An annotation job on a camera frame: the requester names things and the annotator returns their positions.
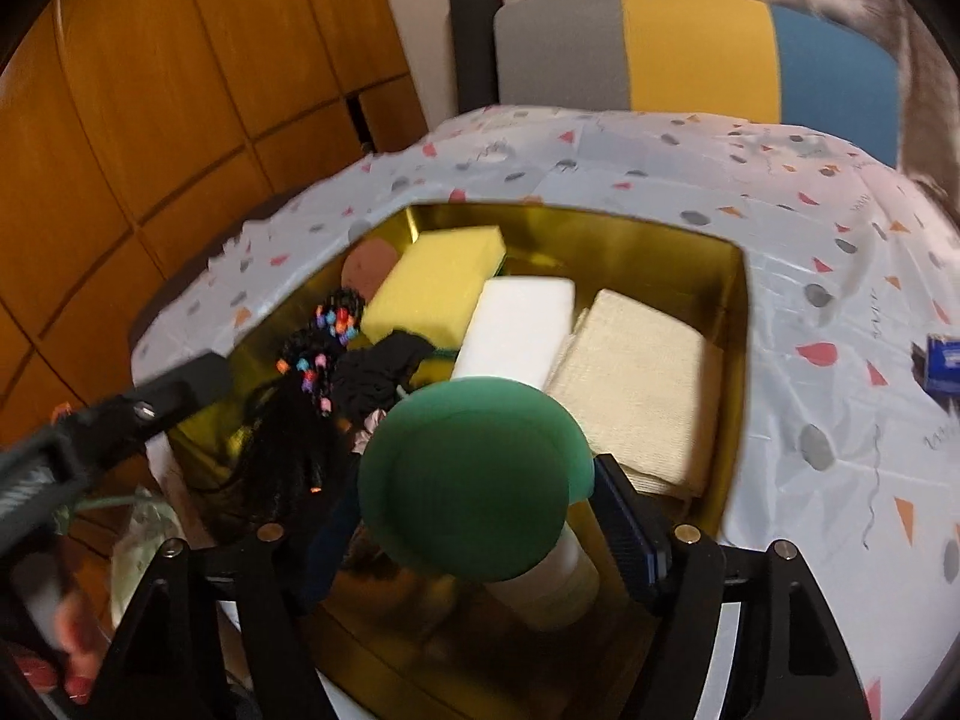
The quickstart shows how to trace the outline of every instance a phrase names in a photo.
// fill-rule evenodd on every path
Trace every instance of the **wooden cabinet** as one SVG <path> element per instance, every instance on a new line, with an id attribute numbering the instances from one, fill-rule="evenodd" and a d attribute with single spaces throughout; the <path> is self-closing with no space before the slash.
<path id="1" fill-rule="evenodd" d="M 407 74 L 387 0 L 52 0 L 0 74 L 0 442 L 126 386 L 163 279 L 359 159 L 348 97 L 416 140 Z"/>

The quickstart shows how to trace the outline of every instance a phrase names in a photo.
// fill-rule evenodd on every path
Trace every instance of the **beige cloth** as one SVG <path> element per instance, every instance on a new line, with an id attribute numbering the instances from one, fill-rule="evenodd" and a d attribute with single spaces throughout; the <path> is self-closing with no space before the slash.
<path id="1" fill-rule="evenodd" d="M 637 491 L 688 499 L 709 477 L 722 362 L 693 328 L 602 290 L 547 392 Z"/>
<path id="2" fill-rule="evenodd" d="M 906 0 L 764 0 L 841 23 L 899 65 L 899 169 L 960 223 L 960 87 L 929 29 Z"/>

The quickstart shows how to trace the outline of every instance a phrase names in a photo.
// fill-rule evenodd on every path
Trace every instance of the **green sponge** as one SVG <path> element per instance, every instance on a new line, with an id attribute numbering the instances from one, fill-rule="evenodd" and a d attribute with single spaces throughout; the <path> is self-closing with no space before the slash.
<path id="1" fill-rule="evenodd" d="M 592 452 L 538 389 L 474 377 L 415 392 L 380 423 L 360 464 L 364 522 L 397 562 L 502 581 L 557 543 L 593 489 Z"/>

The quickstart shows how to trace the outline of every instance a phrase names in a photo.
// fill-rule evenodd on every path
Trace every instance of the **yellow sponge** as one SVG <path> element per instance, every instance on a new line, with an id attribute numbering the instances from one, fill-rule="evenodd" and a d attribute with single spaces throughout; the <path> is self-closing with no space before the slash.
<path id="1" fill-rule="evenodd" d="M 373 343 L 394 330 L 439 349 L 459 349 L 484 282 L 506 256 L 498 227 L 422 233 L 400 257 L 363 314 Z"/>

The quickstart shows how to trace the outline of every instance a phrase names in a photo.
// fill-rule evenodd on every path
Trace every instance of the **yellow cushion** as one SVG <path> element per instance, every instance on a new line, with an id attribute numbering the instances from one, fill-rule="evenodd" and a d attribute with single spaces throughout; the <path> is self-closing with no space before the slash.
<path id="1" fill-rule="evenodd" d="M 459 349 L 484 282 L 506 253 L 499 227 L 422 233 L 367 306 L 364 335 L 376 343 L 400 329 Z"/>
<path id="2" fill-rule="evenodd" d="M 779 57 L 764 2 L 622 0 L 622 5 L 632 109 L 779 122 Z"/>

